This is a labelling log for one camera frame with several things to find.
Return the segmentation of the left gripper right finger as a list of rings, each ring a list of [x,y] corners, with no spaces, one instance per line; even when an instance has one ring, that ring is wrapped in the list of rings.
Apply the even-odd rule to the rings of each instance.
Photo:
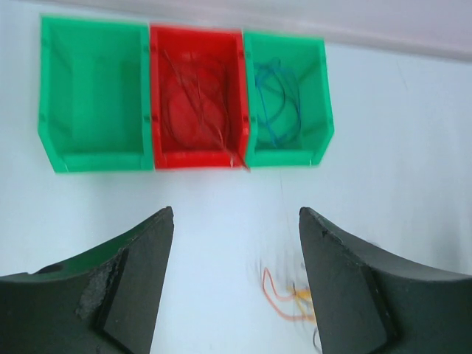
[[[356,237],[311,208],[299,235],[324,353],[469,353],[471,277]]]

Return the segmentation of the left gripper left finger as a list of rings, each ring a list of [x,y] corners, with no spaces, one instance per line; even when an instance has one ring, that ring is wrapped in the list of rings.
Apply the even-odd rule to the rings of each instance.
[[[3,353],[149,353],[173,241],[165,207],[35,273],[1,278]]]

